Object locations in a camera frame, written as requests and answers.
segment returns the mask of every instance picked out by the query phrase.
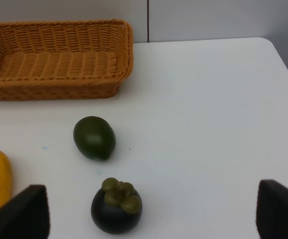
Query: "woven basket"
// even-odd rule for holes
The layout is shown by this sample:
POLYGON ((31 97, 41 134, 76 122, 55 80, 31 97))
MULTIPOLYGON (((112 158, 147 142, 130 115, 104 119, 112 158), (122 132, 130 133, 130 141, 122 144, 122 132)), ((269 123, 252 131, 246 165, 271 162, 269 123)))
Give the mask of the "woven basket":
POLYGON ((108 98, 132 68, 125 21, 0 23, 0 101, 108 98))

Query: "white wall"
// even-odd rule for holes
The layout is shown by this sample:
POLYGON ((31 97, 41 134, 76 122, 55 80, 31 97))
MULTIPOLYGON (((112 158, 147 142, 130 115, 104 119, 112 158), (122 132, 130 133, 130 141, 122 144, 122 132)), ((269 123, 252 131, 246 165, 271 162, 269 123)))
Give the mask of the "white wall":
POLYGON ((150 0, 150 41, 261 36, 288 67, 288 0, 150 0))
POLYGON ((0 0, 0 22, 121 18, 135 42, 147 42, 146 0, 0 0))

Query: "basket rim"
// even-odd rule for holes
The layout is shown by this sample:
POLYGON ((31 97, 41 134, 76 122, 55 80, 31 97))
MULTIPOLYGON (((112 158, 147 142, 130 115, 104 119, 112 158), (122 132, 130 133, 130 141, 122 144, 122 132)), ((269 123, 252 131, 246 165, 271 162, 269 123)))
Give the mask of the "basket rim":
POLYGON ((7 77, 0 78, 0 88, 6 87, 67 87, 67 86, 100 86, 122 83, 132 72, 133 69, 133 36, 132 27, 125 20, 111 19, 111 20, 89 20, 89 21, 28 21, 28 22, 6 22, 0 23, 0 27, 15 26, 15 25, 71 25, 71 24, 125 24, 127 26, 128 34, 128 64, 124 65, 123 70, 117 75, 103 76, 103 77, 7 77))

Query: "wicker basket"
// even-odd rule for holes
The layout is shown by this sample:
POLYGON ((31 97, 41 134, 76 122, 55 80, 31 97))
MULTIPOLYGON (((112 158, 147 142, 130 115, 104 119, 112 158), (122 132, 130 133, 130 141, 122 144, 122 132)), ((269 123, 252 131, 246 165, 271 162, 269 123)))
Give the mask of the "wicker basket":
POLYGON ((0 101, 108 98, 132 68, 125 21, 0 23, 0 101))

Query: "table surface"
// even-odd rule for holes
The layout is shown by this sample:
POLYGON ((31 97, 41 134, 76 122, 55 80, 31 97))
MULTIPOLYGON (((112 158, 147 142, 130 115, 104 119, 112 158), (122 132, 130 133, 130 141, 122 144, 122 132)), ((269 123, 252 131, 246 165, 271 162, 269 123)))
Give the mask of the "table surface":
POLYGON ((262 38, 134 45, 134 71, 106 100, 0 102, 0 150, 14 193, 48 190, 50 239, 110 239, 90 207, 108 177, 131 182, 143 215, 123 239, 258 239, 261 179, 288 186, 288 70, 262 38), (115 131, 105 163, 73 128, 98 116, 115 131))

